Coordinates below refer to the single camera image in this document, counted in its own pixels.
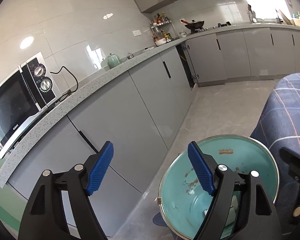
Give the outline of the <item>spice rack with bottles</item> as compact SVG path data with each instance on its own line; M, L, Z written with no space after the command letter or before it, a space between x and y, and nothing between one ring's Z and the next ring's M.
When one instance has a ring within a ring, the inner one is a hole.
M150 20L150 29L157 47L174 41L177 38L172 21L162 11L157 12Z

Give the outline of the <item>blue plaid tablecloth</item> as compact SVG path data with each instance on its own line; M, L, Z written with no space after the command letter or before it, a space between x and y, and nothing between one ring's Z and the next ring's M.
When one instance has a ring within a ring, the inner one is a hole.
M275 85L250 136L267 146L277 163L280 182L275 206L282 231L288 233L299 184L288 174L279 150L286 147L300 155L300 73L287 75Z

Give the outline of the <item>grey lower cabinets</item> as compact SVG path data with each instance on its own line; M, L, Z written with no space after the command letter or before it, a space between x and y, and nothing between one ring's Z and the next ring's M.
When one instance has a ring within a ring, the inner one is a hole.
M176 154L176 139L185 135L199 99L204 108L190 131L192 138L241 132L254 125L274 80L262 72L191 88L172 45L93 75L40 119L8 159L13 215L2 220L19 230L43 170L66 171L111 141L114 157L91 203L105 233L115 235L146 195L162 162Z

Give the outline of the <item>black wok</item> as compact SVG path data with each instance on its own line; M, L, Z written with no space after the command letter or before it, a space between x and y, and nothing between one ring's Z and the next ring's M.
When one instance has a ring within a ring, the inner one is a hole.
M195 21L192 20L192 22L187 22L186 20L180 20L183 24L185 24L185 27L191 31L191 33L196 33L197 30L202 29L204 25L204 21Z

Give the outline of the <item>green ceramic teapot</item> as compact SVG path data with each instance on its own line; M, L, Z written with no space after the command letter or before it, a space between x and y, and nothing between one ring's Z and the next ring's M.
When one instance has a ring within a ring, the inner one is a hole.
M122 61L117 54L109 54L107 57L107 63L110 69L120 65Z

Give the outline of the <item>black silver microwave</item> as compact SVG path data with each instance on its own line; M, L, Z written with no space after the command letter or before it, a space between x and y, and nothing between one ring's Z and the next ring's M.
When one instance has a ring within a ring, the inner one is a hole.
M61 96L41 52L1 82L0 159Z

